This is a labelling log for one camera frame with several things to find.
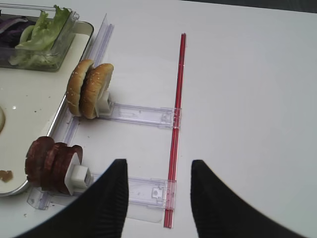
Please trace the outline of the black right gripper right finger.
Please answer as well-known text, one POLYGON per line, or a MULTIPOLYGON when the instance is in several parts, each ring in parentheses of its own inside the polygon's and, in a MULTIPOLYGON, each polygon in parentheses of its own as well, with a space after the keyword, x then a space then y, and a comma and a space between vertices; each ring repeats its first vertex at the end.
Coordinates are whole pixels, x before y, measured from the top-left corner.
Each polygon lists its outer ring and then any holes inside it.
POLYGON ((191 209, 200 238, 300 238, 232 191, 203 160, 191 165, 191 209))

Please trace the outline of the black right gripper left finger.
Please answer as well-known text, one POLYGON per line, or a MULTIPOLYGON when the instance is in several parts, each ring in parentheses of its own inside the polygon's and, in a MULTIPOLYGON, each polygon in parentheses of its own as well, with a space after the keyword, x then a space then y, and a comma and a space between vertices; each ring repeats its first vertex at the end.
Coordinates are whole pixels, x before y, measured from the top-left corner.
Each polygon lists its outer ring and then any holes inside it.
POLYGON ((128 210, 128 167, 115 159, 74 202, 22 238, 119 238, 128 210))

